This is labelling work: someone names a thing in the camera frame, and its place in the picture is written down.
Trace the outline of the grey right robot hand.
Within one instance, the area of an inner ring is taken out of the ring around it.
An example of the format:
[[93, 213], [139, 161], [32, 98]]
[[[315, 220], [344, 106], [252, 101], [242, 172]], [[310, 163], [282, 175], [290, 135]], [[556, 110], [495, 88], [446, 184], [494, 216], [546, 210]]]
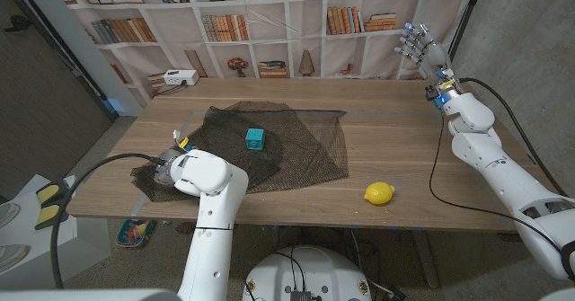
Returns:
[[425, 87], [427, 101], [441, 109], [450, 99], [461, 94], [446, 50], [425, 24], [405, 23], [400, 42], [401, 47], [394, 51], [411, 61], [424, 80], [431, 81], [431, 85]]

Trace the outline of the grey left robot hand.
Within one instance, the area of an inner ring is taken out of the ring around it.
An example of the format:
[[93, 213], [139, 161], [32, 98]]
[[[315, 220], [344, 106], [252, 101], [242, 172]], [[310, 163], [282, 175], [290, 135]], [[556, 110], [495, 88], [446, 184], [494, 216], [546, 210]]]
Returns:
[[155, 167], [154, 181], [158, 184], [173, 186], [180, 180], [182, 173], [180, 162], [183, 161], [183, 156], [184, 153], [180, 148], [170, 148], [164, 151], [160, 155], [164, 164]]

